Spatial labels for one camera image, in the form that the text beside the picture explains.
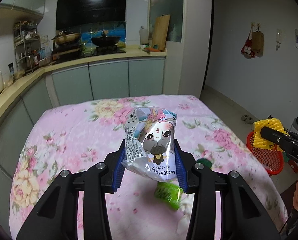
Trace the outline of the green yellow scrub sponge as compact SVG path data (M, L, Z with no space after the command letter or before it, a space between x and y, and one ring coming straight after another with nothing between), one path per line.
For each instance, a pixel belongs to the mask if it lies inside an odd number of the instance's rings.
M208 167L208 168L211 168L212 167L212 162L206 158L200 158L197 160L197 163L201 163L203 164L204 166Z

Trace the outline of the green pea snack bag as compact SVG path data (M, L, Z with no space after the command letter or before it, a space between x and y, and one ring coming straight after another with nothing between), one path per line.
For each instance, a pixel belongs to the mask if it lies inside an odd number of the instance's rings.
M178 210L183 189L173 183L158 182L154 191L155 198L166 203L171 209Z

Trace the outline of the watsons cartoon snack bag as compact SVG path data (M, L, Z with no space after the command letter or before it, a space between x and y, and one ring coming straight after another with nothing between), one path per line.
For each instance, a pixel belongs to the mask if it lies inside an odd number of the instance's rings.
M124 125L122 165L159 182L176 180L174 132L177 115L159 107L135 107Z

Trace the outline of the lower kitchen cabinets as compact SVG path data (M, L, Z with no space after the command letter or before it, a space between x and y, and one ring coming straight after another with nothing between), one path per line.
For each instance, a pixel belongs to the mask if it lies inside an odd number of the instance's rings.
M164 56L106 55L42 67L0 94L0 176L10 180L16 159L44 111L97 99L163 92Z

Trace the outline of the red plastic mesh basket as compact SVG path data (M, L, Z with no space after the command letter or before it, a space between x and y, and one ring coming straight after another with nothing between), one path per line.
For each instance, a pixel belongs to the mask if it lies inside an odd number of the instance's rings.
M284 158L281 151L270 151L253 147L254 132L251 131L246 139L246 146L254 157L263 165L269 176L279 174L284 168Z

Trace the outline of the pair of shoes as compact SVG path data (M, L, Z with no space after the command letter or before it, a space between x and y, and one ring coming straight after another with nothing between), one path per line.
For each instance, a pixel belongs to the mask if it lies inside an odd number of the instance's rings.
M247 125L252 125L255 122L254 118L247 114L241 116L241 121L243 121Z

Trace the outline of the pink floral tablecloth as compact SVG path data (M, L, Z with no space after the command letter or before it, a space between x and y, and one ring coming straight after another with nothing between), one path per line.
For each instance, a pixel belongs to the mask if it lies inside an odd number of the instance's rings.
M156 106L177 115L175 137L182 150L211 161L212 169L236 170L280 229L287 210L264 167L234 132L194 96L156 95L103 99L45 111L20 153L10 193L9 227L16 236L39 198L60 173L87 170L117 151L128 113ZM193 197L178 210L154 196L156 182L126 171L115 194L106 195L113 239L185 239Z

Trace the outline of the brown hanging board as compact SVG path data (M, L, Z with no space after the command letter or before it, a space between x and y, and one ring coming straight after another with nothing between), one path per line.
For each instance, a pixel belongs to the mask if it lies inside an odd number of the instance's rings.
M263 56L264 34L260 31L260 25L257 25L256 31L252 31L252 50L256 56Z

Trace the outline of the black wok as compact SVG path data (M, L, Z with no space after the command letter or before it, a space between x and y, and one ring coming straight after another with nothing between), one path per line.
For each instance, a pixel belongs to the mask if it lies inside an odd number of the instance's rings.
M116 45L119 40L119 36L108 36L104 32L101 33L101 36L91 38L92 43L98 47L111 47Z

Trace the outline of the black gas stove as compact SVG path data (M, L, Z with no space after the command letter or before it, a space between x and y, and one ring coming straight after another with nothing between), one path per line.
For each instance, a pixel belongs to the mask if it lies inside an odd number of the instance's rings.
M118 48L117 45L112 47L94 47L86 48L82 44L72 44L66 46L55 46L52 50L52 60L57 62L71 61L85 57L126 53L124 49Z

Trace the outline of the white plastic jug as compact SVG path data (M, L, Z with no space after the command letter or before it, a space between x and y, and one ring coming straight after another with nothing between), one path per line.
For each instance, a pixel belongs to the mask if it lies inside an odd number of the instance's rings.
M148 30L144 28L143 26L140 27L139 30L140 35L140 44L149 44L149 38L148 38Z

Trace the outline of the golden pan on stove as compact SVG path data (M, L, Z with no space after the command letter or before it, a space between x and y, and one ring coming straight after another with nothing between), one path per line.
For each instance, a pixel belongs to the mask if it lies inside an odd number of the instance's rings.
M80 40L80 33L65 33L60 32L57 36L53 38L57 45L77 42Z

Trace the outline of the metal spice rack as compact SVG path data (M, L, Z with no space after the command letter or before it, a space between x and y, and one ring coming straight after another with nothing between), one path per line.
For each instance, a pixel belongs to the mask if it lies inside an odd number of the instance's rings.
M16 64L24 75L39 68L41 60L40 35L33 21L19 21L14 24L14 51Z

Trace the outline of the black range hood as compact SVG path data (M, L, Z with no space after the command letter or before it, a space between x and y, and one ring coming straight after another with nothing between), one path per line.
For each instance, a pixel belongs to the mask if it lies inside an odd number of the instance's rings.
M125 20L127 0L57 0L56 30Z

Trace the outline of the wall intercom phone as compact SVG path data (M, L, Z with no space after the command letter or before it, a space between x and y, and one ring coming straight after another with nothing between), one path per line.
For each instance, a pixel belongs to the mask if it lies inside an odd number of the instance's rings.
M282 42L282 31L281 29L276 30L276 51L281 47Z

